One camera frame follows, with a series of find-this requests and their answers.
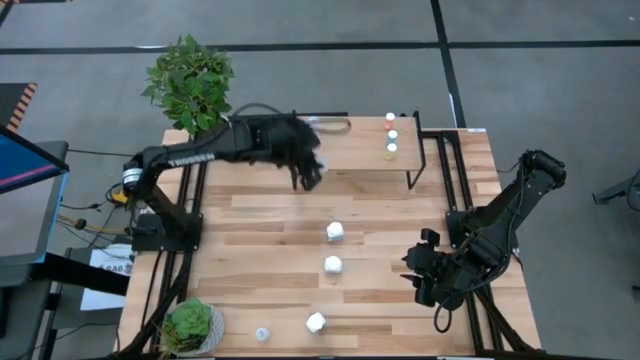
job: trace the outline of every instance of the computer screen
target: computer screen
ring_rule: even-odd
[[[60,159],[0,127],[0,194],[67,171]]]

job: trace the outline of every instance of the gray floor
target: gray floor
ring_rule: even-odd
[[[629,0],[443,0],[452,42],[640,39]],[[192,33],[203,43],[435,41],[426,0],[76,0],[14,6],[0,48],[158,45]],[[232,105],[381,115],[419,109],[425,127],[452,127],[438,50],[232,53]],[[487,128],[497,164],[527,148],[567,164],[567,185],[518,232],[543,346],[550,352],[636,359],[640,219],[624,201],[595,206],[591,192],[640,163],[640,49],[453,50],[469,127]],[[138,96],[156,55],[0,56],[0,82],[36,82],[20,133],[73,148],[131,153],[157,144],[168,121]],[[73,154],[69,204],[100,200],[122,158]],[[511,176],[501,177],[504,184]],[[66,212],[67,215],[79,214]],[[107,212],[85,212],[101,223]],[[124,226],[117,214],[110,226]],[[83,246],[57,229],[51,251]],[[113,329],[60,340],[55,359],[106,354]]]

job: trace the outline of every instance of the succulent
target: succulent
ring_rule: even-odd
[[[210,323],[209,307],[198,299],[189,299],[165,318],[162,341],[173,352],[196,350],[207,338]]]

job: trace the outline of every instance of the white paper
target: white paper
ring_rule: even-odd
[[[104,249],[104,251],[93,250],[91,252],[89,265],[110,270],[125,276],[131,276],[133,262],[129,259],[129,255],[131,255],[131,245],[109,245]],[[121,308],[124,306],[124,299],[124,296],[84,289],[80,310],[87,311]]]

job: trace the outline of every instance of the plant pot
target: plant pot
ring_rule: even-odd
[[[200,347],[196,350],[187,352],[171,351],[172,354],[176,356],[193,356],[208,353],[214,350],[220,343],[220,340],[222,340],[222,337],[224,336],[224,316],[222,315],[222,312],[220,312],[220,310],[216,309],[211,304],[204,305],[208,306],[211,310],[211,319],[209,320],[209,334],[204,339]]]

